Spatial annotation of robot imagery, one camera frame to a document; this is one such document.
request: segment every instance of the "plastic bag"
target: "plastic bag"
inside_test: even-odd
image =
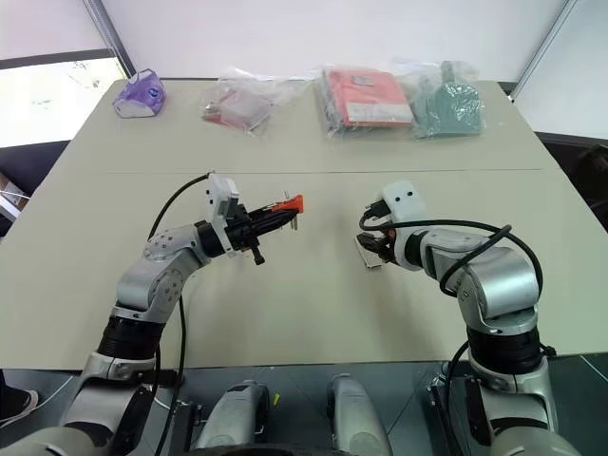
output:
[[[112,105],[122,118],[156,116],[164,104],[164,85],[150,68],[126,82]]]
[[[394,76],[371,68],[326,67],[318,91],[328,135],[409,126],[411,110]]]
[[[474,85],[477,73],[464,62],[406,63],[398,77],[410,99],[416,138],[479,135],[484,104]]]
[[[279,105],[301,95],[306,81],[259,76],[231,68],[203,94],[202,118],[257,134]]]

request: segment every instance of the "beige table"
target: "beige table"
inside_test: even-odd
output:
[[[180,93],[181,84],[168,86]],[[183,86],[194,92],[194,86],[204,85]],[[226,174],[236,180],[248,208],[281,199],[288,190],[305,195],[306,213],[297,232],[283,229],[261,238],[264,265],[255,266],[249,255],[220,257],[191,278],[184,292],[188,367],[448,359],[466,337],[455,300],[442,295],[422,272],[391,265],[366,270],[354,248],[365,205],[383,185],[400,179],[414,182],[433,216],[511,223],[537,252],[545,272],[543,341],[564,354],[607,351],[602,299],[608,237],[512,106],[498,97],[495,101],[486,100],[488,116],[503,115],[501,122],[518,125],[512,128],[512,142],[527,143],[526,154],[490,136],[477,139],[486,144],[484,150],[473,139],[423,144],[378,139],[365,140],[372,151],[364,156],[359,149],[360,163],[346,156],[360,142],[293,142],[283,151],[286,159],[275,161],[272,128],[268,137],[252,139],[215,125],[207,130],[210,125],[198,120],[186,123],[184,130],[198,125],[208,132],[208,137],[200,133],[204,153],[192,136],[185,139],[194,134],[192,129],[177,147],[181,135],[171,104],[157,119],[117,121],[107,100],[102,101],[0,244],[0,366],[80,369],[99,343],[117,280],[141,254],[152,220],[177,187],[208,169],[210,157],[217,169],[226,160]],[[297,118],[301,107],[295,104],[284,119]],[[308,127],[318,123],[310,114]],[[149,122],[156,127],[145,126]],[[129,140],[116,142],[109,124]],[[170,125],[165,134],[175,142],[166,150],[158,145],[162,136],[154,133],[163,124]],[[239,147],[268,141],[271,147],[266,155],[261,145],[252,146],[256,159],[252,155],[230,172],[236,165],[223,152],[230,141]],[[464,150],[465,141],[474,150]],[[338,155],[324,155],[320,144],[329,144]],[[115,150],[119,145],[122,155]],[[410,160],[392,147],[410,153]],[[244,149],[234,150],[248,157]],[[383,167],[400,162],[403,169],[374,168],[378,150],[385,154]],[[450,151],[468,154],[471,169],[459,170]],[[310,160],[299,161],[305,153]],[[425,170],[421,163],[433,165],[433,154],[437,167]],[[355,168],[365,157],[373,172]],[[292,159],[301,171],[294,170]],[[486,165],[473,166],[477,161]],[[174,165],[162,171],[162,162]],[[266,162],[266,173],[259,172],[261,162]],[[441,170],[447,167],[443,162],[454,168]],[[492,164],[498,169],[490,169]],[[204,185],[193,187],[176,201],[162,226],[208,217],[206,208]],[[176,313],[162,340],[166,367],[177,365],[178,341]]]

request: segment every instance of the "gray floor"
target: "gray floor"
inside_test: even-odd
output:
[[[580,357],[556,359],[550,369],[560,433],[584,456],[599,456],[606,454],[607,447],[608,381],[601,375],[608,376],[608,355],[589,355],[587,359],[599,373]],[[228,387],[255,378],[268,385],[271,395],[280,395],[267,426],[270,442],[329,447],[332,438],[325,417],[327,383],[334,374],[348,372],[368,390],[395,455],[443,456],[447,450],[426,391],[428,381],[439,369],[438,363],[396,363],[189,370],[181,398],[202,404],[206,416]],[[38,390],[42,400],[69,378],[61,373],[32,370],[5,370],[5,375],[10,385]],[[0,429],[0,446],[35,429],[55,425],[75,387],[74,379],[43,408]],[[170,391],[161,390],[159,397],[168,403]],[[459,384],[453,397],[453,417],[465,454],[487,455],[487,448],[466,438],[466,413]],[[165,416],[166,410],[153,405],[142,442],[132,454],[153,454]]]

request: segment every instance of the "silver robot arm segment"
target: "silver robot arm segment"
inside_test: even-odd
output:
[[[364,225],[372,218],[386,222],[373,228]],[[546,442],[560,441],[555,434],[558,420],[548,362],[537,329],[540,287],[534,268],[513,249],[494,245],[453,271],[488,237],[439,228],[425,223],[427,218],[413,185],[399,181],[383,189],[360,223],[382,236],[366,231],[357,239],[386,262],[411,271],[423,269],[440,282],[450,274],[446,290],[458,299],[466,323],[468,359],[475,372],[466,383],[467,412],[471,433],[479,443],[493,445],[511,428],[534,429],[530,442],[537,443],[545,435],[539,429],[551,436]],[[393,226],[415,221],[418,226]],[[501,439],[501,447],[508,446],[505,440]]]
[[[252,212],[238,204],[235,183],[209,175],[213,220],[156,234],[123,275],[98,349],[86,361],[79,388],[60,427],[42,429],[0,450],[1,456],[125,455],[139,443],[153,394],[143,376],[155,367],[162,330],[188,277],[212,257],[249,250],[264,262],[258,237],[303,212],[303,198]]]

